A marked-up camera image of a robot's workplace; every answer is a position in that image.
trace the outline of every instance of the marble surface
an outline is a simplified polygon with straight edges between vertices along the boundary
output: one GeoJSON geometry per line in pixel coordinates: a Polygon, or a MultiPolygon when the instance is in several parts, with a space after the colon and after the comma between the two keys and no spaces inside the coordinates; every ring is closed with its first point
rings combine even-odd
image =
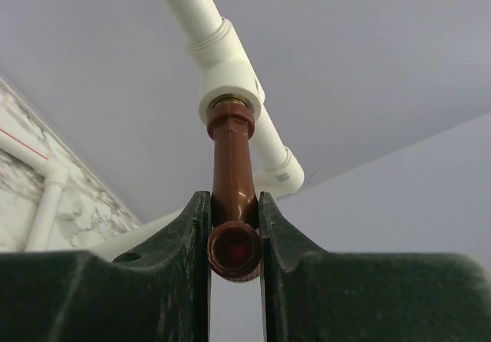
{"type": "MultiPolygon", "coordinates": [[[[2,81],[0,127],[70,169],[48,249],[90,247],[140,225],[2,81]]],[[[24,248],[42,182],[31,167],[0,150],[0,252],[24,248]]]]}

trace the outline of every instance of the red line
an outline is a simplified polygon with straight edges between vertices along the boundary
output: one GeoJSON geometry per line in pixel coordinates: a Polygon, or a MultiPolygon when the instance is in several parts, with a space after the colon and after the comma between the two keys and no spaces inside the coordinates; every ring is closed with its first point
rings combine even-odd
{"type": "Polygon", "coordinates": [[[32,150],[34,153],[38,154],[39,156],[42,156],[43,158],[45,159],[48,159],[46,156],[43,156],[41,153],[39,153],[37,150],[34,150],[32,149],[29,145],[27,145],[26,143],[20,141],[19,139],[17,139],[15,136],[12,136],[10,133],[8,133],[7,131],[3,130],[1,127],[0,127],[0,131],[2,131],[5,135],[11,137],[12,139],[14,139],[15,141],[17,141],[18,143],[20,143],[21,145],[25,146],[26,148],[28,148],[29,150],[32,150]]]}

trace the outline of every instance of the brown plastic plug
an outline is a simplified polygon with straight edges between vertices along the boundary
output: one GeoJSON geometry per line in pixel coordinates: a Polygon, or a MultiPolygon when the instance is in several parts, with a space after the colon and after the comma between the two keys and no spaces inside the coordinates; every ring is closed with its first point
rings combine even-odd
{"type": "Polygon", "coordinates": [[[261,260],[249,153],[254,116],[242,101],[226,98],[209,110],[207,130],[215,141],[209,264],[230,281],[248,281],[258,275],[261,260]]]}

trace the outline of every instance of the white wall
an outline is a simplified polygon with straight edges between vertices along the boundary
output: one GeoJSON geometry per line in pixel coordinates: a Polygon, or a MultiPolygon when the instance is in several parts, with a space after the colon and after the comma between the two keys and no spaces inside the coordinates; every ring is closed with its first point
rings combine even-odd
{"type": "MultiPolygon", "coordinates": [[[[0,127],[44,155],[55,157],[71,171],[49,249],[96,245],[139,226],[1,81],[0,127]]],[[[23,249],[41,192],[42,177],[0,150],[0,252],[23,249]]]]}
{"type": "Polygon", "coordinates": [[[491,114],[279,203],[335,252],[461,252],[491,271],[491,114]]]}

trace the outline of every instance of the marble wall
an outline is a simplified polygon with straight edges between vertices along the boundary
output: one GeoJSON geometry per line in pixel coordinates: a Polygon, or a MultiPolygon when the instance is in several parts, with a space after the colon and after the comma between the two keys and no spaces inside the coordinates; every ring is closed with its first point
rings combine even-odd
{"type": "MultiPolygon", "coordinates": [[[[0,128],[70,169],[49,249],[89,247],[140,225],[1,80],[0,128]]],[[[42,181],[31,167],[0,150],[0,252],[25,247],[42,181]]]]}

